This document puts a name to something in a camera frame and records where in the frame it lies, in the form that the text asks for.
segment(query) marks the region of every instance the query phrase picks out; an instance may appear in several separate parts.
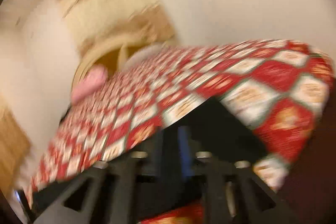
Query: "patterned cloth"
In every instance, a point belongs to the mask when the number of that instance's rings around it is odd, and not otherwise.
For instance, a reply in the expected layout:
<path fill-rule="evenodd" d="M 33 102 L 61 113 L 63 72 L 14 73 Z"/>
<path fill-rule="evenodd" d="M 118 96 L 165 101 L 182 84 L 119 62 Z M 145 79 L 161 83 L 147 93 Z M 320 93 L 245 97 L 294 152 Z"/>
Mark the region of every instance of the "patterned cloth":
<path fill-rule="evenodd" d="M 266 144 L 278 160 L 292 163 L 302 150 L 332 87 L 330 59 L 290 40 L 246 41 L 216 47 L 167 47 L 138 67 L 113 76 L 73 107 L 59 127 L 26 191 L 66 180 L 97 160 L 109 161 L 170 126 L 211 96 Z"/>

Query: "folded cloth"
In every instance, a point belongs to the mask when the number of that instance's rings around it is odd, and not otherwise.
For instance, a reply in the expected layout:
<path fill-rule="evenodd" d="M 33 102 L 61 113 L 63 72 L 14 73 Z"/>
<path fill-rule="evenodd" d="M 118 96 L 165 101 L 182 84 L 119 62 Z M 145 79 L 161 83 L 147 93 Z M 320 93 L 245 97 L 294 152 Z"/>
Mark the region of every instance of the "folded cloth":
<path fill-rule="evenodd" d="M 103 65 L 93 66 L 87 76 L 71 92 L 71 104 L 76 105 L 86 96 L 100 89 L 107 81 L 108 73 Z"/>

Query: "black metal bracket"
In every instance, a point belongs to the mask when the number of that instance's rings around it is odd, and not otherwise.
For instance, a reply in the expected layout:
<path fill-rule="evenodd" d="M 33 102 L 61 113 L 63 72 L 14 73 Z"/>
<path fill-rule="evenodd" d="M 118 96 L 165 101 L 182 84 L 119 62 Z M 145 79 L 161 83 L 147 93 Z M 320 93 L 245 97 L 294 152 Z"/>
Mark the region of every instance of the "black metal bracket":
<path fill-rule="evenodd" d="M 253 173 L 248 162 L 234 165 L 219 161 L 210 152 L 202 151 L 201 144 L 190 138 L 185 127 L 179 128 L 177 138 L 179 151 L 172 153 L 179 153 L 181 181 L 199 182 L 204 224 L 296 223 L 285 202 Z M 78 175 L 34 223 L 137 223 L 137 183 L 144 178 L 153 183 L 161 179 L 160 163 L 165 149 L 169 148 L 162 146 L 160 132 L 110 163 L 97 162 Z"/>

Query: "screw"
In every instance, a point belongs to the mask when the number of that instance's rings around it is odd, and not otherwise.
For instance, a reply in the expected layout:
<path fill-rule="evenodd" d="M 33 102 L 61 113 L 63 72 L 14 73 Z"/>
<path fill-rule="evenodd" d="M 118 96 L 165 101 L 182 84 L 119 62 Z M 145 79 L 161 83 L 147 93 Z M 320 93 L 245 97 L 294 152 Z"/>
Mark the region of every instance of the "screw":
<path fill-rule="evenodd" d="M 196 153 L 196 158 L 198 159 L 208 159 L 211 157 L 212 157 L 212 154 L 208 151 L 200 151 Z"/>
<path fill-rule="evenodd" d="M 99 168 L 99 169 L 105 169 L 109 164 L 106 161 L 99 160 L 95 162 L 93 167 Z"/>
<path fill-rule="evenodd" d="M 148 154 L 144 151 L 134 151 L 132 152 L 131 157 L 137 159 L 145 159 L 148 157 Z"/>
<path fill-rule="evenodd" d="M 247 160 L 240 160 L 240 161 L 235 162 L 235 166 L 238 169 L 242 169 L 242 168 L 250 167 L 251 164 Z"/>

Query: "pink fabric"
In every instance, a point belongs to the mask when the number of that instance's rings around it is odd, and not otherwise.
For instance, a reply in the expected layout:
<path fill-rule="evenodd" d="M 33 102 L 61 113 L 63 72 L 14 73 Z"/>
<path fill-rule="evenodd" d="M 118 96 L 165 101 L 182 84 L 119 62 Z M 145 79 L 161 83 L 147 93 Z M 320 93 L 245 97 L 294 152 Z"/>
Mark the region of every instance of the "pink fabric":
<path fill-rule="evenodd" d="M 101 88 L 107 81 L 107 78 L 107 69 L 103 65 L 93 66 L 87 76 L 73 88 L 71 92 L 71 104 L 78 104 L 86 96 Z"/>

